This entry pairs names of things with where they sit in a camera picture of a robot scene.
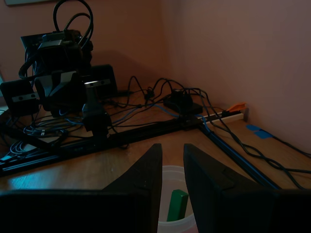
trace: green block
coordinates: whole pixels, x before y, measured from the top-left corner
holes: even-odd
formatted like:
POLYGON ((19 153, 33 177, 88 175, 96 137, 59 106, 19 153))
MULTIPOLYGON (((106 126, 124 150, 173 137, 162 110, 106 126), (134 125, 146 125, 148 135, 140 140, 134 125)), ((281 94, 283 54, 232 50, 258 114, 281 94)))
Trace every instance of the green block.
POLYGON ((172 192, 169 214, 167 216, 168 222, 177 221, 185 217, 188 197, 188 193, 180 189, 172 192))

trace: plastic container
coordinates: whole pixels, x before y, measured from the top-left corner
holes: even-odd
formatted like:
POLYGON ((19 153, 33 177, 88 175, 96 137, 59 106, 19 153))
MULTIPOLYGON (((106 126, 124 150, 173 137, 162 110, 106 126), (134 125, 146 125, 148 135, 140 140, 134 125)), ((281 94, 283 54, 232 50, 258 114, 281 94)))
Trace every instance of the plastic container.
POLYGON ((181 166, 163 166, 162 193, 159 213, 158 233, 198 233, 190 199, 188 200, 184 219, 167 222, 171 195, 173 190, 181 189, 188 193, 184 168, 181 166))

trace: wooden tabletop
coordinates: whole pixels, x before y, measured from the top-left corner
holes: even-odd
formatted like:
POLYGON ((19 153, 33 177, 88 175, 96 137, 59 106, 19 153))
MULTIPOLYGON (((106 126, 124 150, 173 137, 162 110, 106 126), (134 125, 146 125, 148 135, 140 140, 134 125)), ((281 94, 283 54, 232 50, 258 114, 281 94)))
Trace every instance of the wooden tabletop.
MULTIPOLYGON (((119 98, 117 101, 124 102, 125 98, 119 98)), ((135 104, 141 103, 141 93, 133 94, 130 102, 135 104)), ((106 109, 110 114, 120 111, 120 108, 111 108, 109 106, 106 106, 106 109)), ((120 119, 125 114, 126 112, 112 116, 112 120, 120 119)), ((168 120, 171 118, 171 115, 163 112, 161 109, 152 107, 150 110, 137 114, 128 122, 124 123, 124 125, 168 120)), ((306 170, 311 169, 311 159, 292 150, 273 138, 260 139, 252 131, 246 128, 246 122, 238 120, 228 123, 227 125, 242 142, 256 147, 264 155, 278 161, 285 167, 306 170)), ((234 142, 228 133, 211 126, 210 128, 279 186, 282 188, 296 188, 283 171, 272 168, 264 160, 247 155, 242 148, 234 142)), ((130 128, 116 129, 118 131, 123 131, 130 128)), ((91 132, 80 130, 75 135, 90 136, 91 132)), ((0 178, 0 190, 48 188, 103 189, 124 173, 154 143, 162 144, 163 165, 183 166, 183 146, 185 143, 192 143, 221 163, 249 178, 239 166, 215 146, 204 134, 198 129, 195 129, 190 131, 178 131, 136 142, 130 144, 129 148, 126 150, 119 148, 105 150, 2 177, 0 178)), ((311 174, 294 172, 292 174, 302 186, 311 188, 311 174)))

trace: cable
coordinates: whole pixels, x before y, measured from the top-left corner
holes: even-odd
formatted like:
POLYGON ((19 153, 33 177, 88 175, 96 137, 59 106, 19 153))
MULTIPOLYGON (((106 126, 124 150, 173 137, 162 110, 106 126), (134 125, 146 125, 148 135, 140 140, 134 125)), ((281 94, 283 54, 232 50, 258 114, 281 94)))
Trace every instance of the cable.
POLYGON ((162 99, 160 99, 159 101, 157 101, 157 102, 155 102, 155 103, 150 104, 149 107, 147 107, 147 108, 145 108, 145 109, 143 109, 143 110, 141 110, 141 111, 139 111, 139 112, 137 112, 137 113, 134 113, 134 114, 131 115, 129 118, 127 118, 127 119, 125 119, 125 120, 123 120, 123 121, 117 123, 116 125, 114 125, 114 127, 123 124, 124 122, 128 121, 129 119, 131 119, 132 117, 134 117, 135 115, 137 115, 137 114, 139 114, 139 113, 142 113, 142 112, 144 112, 144 111, 147 111, 148 109, 152 108, 152 107, 153 107, 155 104, 157 104, 158 102, 160 102, 160 101, 162 101, 163 99, 167 98, 167 96, 163 97, 162 99))
MULTIPOLYGON (((58 11, 58 8, 68 0, 61 0, 59 1, 55 7, 54 7, 54 10, 53 10, 53 21, 54 21, 54 26, 55 26, 55 29, 56 31, 60 32, 59 30, 59 27, 58 27, 58 24, 57 24, 57 11, 58 11)), ((83 37, 81 38, 81 40, 79 41, 79 45, 81 45, 81 43, 85 40, 85 38, 88 36, 88 34, 90 33, 90 31, 92 30, 92 27, 93 27, 93 12, 90 8, 90 6, 84 1, 84 0, 77 0, 79 2, 81 2, 87 9, 88 9, 88 12, 89 12, 89 16, 90 16, 90 19, 89 19, 89 26, 86 30, 86 33, 83 35, 83 37)))
POLYGON ((159 109, 161 109, 162 111, 166 112, 167 114, 173 116, 173 117, 179 117, 179 115, 176 115, 176 114, 173 114, 173 113, 170 113, 169 111, 167 111, 165 108, 155 104, 155 107, 158 107, 159 109))
MULTIPOLYGON (((264 132, 266 132, 266 133, 268 133, 268 134, 270 134, 270 135, 272 135, 271 133, 269 133, 269 132, 267 132, 267 131, 265 131, 265 130, 263 130, 263 129, 260 129, 260 130, 261 130, 261 131, 264 131, 264 132)), ((290 144, 290 143, 288 143, 288 142, 285 142, 285 141, 283 141, 282 139, 280 139, 280 138, 278 138, 278 137, 276 137, 276 136, 274 136, 274 135, 272 135, 272 137, 273 137, 275 140, 277 140, 277 141, 283 143, 284 145, 286 145, 286 146, 288 146, 288 147, 294 149, 295 151, 297 151, 297 152, 299 152, 299 153, 301 153, 301 154, 307 156, 308 158, 311 158, 311 153, 304 152, 304 151, 298 149, 297 147, 293 146, 292 144, 290 144)))
POLYGON ((35 78, 40 77, 40 76, 45 74, 44 72, 41 72, 39 74, 35 74, 33 76, 27 77, 27 71, 28 71, 29 67, 36 61, 37 57, 38 57, 38 52, 36 52, 32 56, 28 57, 27 61, 19 69, 18 76, 21 79, 25 79, 25 80, 28 80, 28 81, 33 81, 35 78))
MULTIPOLYGON (((119 132, 116 131, 116 129, 114 127, 111 127, 111 129, 116 133, 117 136, 119 136, 119 132)), ((122 150, 126 150, 129 146, 130 146, 130 144, 127 143, 124 146, 119 146, 119 148, 121 148, 122 150)))
POLYGON ((133 109, 132 111, 130 111, 129 113, 127 113, 127 114, 126 114, 124 117, 122 117, 121 119, 112 122, 112 124, 115 124, 115 123, 117 123, 117 122, 119 122, 119 121, 125 119, 127 116, 129 116, 131 113, 133 113, 133 112, 136 111, 137 109, 138 109, 138 108, 133 109))
POLYGON ((126 104, 124 106, 117 105, 120 108, 126 108, 127 106, 129 106, 129 102, 130 102, 130 87, 131 87, 131 82, 132 82, 133 79, 136 80, 136 82, 137 82, 137 84, 138 84, 138 86, 140 88, 140 91, 145 96, 144 89, 142 89, 142 87, 141 87, 140 83, 138 82, 137 78, 135 76, 132 76, 130 78, 130 81, 128 82, 128 86, 127 86, 127 100, 126 100, 126 104))
MULTIPOLYGON (((70 26, 70 24, 79 16, 86 16, 90 19, 90 16, 87 14, 87 13, 78 13, 78 14, 75 14, 69 21, 68 23, 66 24, 65 28, 64 28, 64 31, 68 29, 68 27, 70 26)), ((94 31, 94 25, 92 24, 92 28, 91 28, 91 31, 90 31, 90 34, 88 36, 88 38, 86 39, 85 43, 83 44, 83 46, 81 47, 81 49, 84 48, 85 45, 88 44, 88 42, 91 40, 91 37, 93 35, 93 31, 94 31)))
POLYGON ((202 101, 202 104, 207 112, 207 115, 208 115, 208 118, 209 118, 209 121, 211 123, 211 125, 213 125, 214 127, 217 127, 221 130, 224 130, 226 131, 227 133, 229 133, 232 138, 243 148, 243 150, 250 156, 252 157, 256 157, 256 158, 260 158, 260 159, 263 159, 265 160, 269 165, 271 165, 272 167, 276 168, 276 169, 279 169, 279 170, 282 170, 285 172, 285 174, 290 178, 290 180, 296 185, 296 187, 300 188, 300 189, 305 189, 304 187, 302 187, 296 180, 295 178, 289 173, 289 171, 295 171, 295 172, 301 172, 301 173, 310 173, 310 171, 307 171, 307 170, 300 170, 300 169, 292 169, 292 168, 285 168, 284 166, 282 166, 280 163, 278 163, 277 161, 273 160, 273 159, 270 159, 270 158, 267 158, 266 156, 264 156, 258 149, 252 147, 252 146, 249 146, 247 144, 244 144, 240 141, 240 139, 228 128, 228 126, 222 121, 222 119, 219 117, 219 115, 217 114, 217 112, 215 111, 215 109, 213 108, 213 106, 211 105, 210 101, 209 101, 209 98, 208 98, 208 95, 205 91, 199 89, 199 88, 194 88, 196 90, 199 91, 200 93, 200 97, 201 97, 201 101, 202 101), (212 122, 212 120, 210 120, 210 114, 209 114, 209 111, 203 101, 203 98, 202 98, 202 93, 203 92, 206 96, 206 99, 207 99, 207 102, 209 103, 211 109, 213 110, 213 112, 215 113, 215 115, 217 116, 217 118, 220 120, 220 122, 225 126, 225 128, 223 127, 220 127, 216 124, 214 124, 212 122), (253 154, 253 153, 250 153, 246 148, 250 148, 252 150, 255 150, 259 155, 256 155, 256 154, 253 154))

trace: black cable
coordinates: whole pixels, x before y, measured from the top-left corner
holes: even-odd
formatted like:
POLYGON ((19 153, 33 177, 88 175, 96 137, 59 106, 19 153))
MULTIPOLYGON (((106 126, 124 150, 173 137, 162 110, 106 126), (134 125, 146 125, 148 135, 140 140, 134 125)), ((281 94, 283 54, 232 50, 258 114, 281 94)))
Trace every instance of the black cable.
POLYGON ((252 157, 256 157, 256 158, 260 158, 260 159, 263 159, 265 160, 269 165, 271 165, 272 167, 276 168, 276 169, 279 169, 279 170, 282 170, 285 172, 285 174, 290 178, 290 180, 296 185, 296 187, 300 188, 300 189, 305 189, 304 187, 302 187, 297 181, 296 179, 291 175, 291 173, 289 171, 295 171, 295 172, 301 172, 301 173, 310 173, 311 171, 307 171, 307 170, 300 170, 300 169, 292 169, 292 168, 285 168, 284 166, 282 166, 279 162, 273 160, 273 159, 270 159, 270 158, 267 158, 266 156, 264 156, 258 149, 256 149, 255 147, 252 147, 250 145, 247 145, 247 144, 244 144, 240 141, 240 139, 228 128, 228 126, 222 121, 222 119, 220 118, 220 116, 218 115, 218 113, 215 111, 215 109, 213 108, 213 106, 211 105, 210 101, 209 101, 209 98, 208 98, 208 95, 205 91, 201 90, 200 88, 193 88, 195 90, 198 90, 199 93, 200 93, 200 97, 201 97, 201 101, 202 101, 202 104, 207 112, 207 115, 208 115, 208 119, 211 123, 211 125, 213 125, 214 127, 216 128, 219 128, 221 130, 224 130, 225 132, 229 133, 232 138, 234 139, 234 141, 236 141, 242 148, 243 150, 250 156, 252 157), (215 113, 215 115, 217 116, 217 118, 220 120, 220 122, 225 126, 225 128, 223 127, 220 127, 216 124, 214 124, 212 122, 212 120, 210 119, 210 114, 209 114, 209 111, 203 101, 203 98, 202 98, 202 93, 203 92, 206 96, 206 99, 207 99, 207 102, 208 104, 210 105, 211 109, 213 110, 213 112, 215 113), (253 154, 253 153, 250 153, 246 148, 250 148, 254 151, 256 151, 259 155, 256 155, 256 154, 253 154))
POLYGON ((126 104, 124 106, 120 106, 118 105, 119 108, 126 108, 127 106, 129 106, 129 102, 130 102, 130 87, 131 87, 131 82, 132 80, 135 79, 139 88, 140 88, 140 91, 142 92, 142 94, 145 96, 145 92, 144 92, 144 89, 142 89, 140 83, 138 82, 137 78, 135 76, 132 76, 130 78, 130 81, 128 82, 128 86, 127 86, 127 100, 126 100, 126 104))
POLYGON ((44 72, 41 72, 39 74, 35 74, 33 76, 27 77, 27 71, 29 67, 36 61, 37 58, 38 58, 38 52, 36 52, 35 54, 27 58, 27 61, 22 65, 22 67, 19 69, 19 72, 18 72, 18 76, 21 79, 33 81, 35 78, 44 75, 44 72))
POLYGON ((118 127, 118 128, 138 127, 138 126, 152 125, 152 124, 156 124, 156 123, 163 123, 163 121, 153 121, 153 122, 148 122, 148 123, 138 124, 138 125, 117 125, 114 127, 118 127))
POLYGON ((293 146, 292 144, 290 144, 290 143, 288 143, 288 142, 285 142, 285 141, 283 141, 282 139, 280 139, 280 138, 278 138, 278 137, 276 137, 276 136, 274 136, 274 135, 272 135, 272 137, 273 137, 275 140, 277 140, 277 141, 283 143, 284 145, 286 145, 286 146, 292 148, 293 150, 295 150, 295 151, 297 151, 297 152, 299 152, 299 153, 301 153, 301 154, 307 156, 308 158, 311 158, 311 153, 304 152, 304 151, 298 149, 297 147, 293 146))
MULTIPOLYGON (((87 14, 87 13, 78 13, 78 14, 75 14, 69 21, 68 23, 66 24, 65 28, 64 28, 64 31, 68 29, 68 27, 70 26, 70 24, 79 16, 86 16, 90 19, 90 16, 87 14)), ((87 38, 87 40, 85 41, 85 43, 83 44, 83 46, 81 47, 81 49, 84 48, 85 45, 88 44, 88 42, 91 40, 91 37, 93 35, 93 31, 94 31, 94 25, 92 24, 92 28, 91 28, 91 31, 90 31, 90 34, 87 38)))
MULTIPOLYGON (((115 132, 115 134, 116 134, 117 136, 119 136, 119 132, 116 131, 116 129, 115 129, 114 127, 111 127, 111 129, 113 130, 113 132, 115 132)), ((130 144, 127 143, 126 145, 119 146, 119 148, 121 148, 122 150, 125 150, 125 149, 127 149, 129 146, 130 146, 130 144)))
MULTIPOLYGON (((59 27, 58 27, 58 24, 57 24, 57 11, 58 11, 58 8, 68 0, 61 0, 59 1, 55 7, 54 7, 54 10, 53 10, 53 21, 54 21, 54 26, 55 26, 55 29, 56 31, 60 32, 59 30, 59 27)), ((89 26, 86 30, 86 33, 83 35, 83 37, 81 38, 81 40, 79 41, 79 45, 81 46, 81 43, 85 40, 85 38, 88 36, 88 34, 90 33, 90 31, 92 30, 92 27, 93 27, 93 12, 90 8, 90 6, 84 1, 84 0, 77 0, 79 2, 81 2, 87 9, 88 9, 88 12, 89 12, 89 16, 90 16, 90 19, 89 19, 89 26)))
POLYGON ((164 100, 164 99, 167 98, 168 96, 170 96, 170 94, 169 94, 169 95, 166 95, 165 97, 163 97, 163 98, 161 98, 161 99, 159 99, 159 101, 152 103, 149 107, 147 107, 147 108, 145 108, 145 109, 143 109, 143 110, 141 110, 141 111, 139 111, 139 112, 134 113, 133 115, 131 115, 131 116, 128 117, 127 119, 125 119, 125 120, 123 120, 123 121, 117 123, 116 125, 113 125, 113 127, 116 127, 116 126, 118 126, 118 125, 123 124, 124 122, 128 121, 129 119, 131 119, 132 117, 134 117, 135 115, 137 115, 137 114, 139 114, 139 113, 142 113, 142 112, 144 112, 144 111, 147 111, 148 109, 152 108, 154 105, 156 105, 157 103, 161 102, 162 100, 164 100))

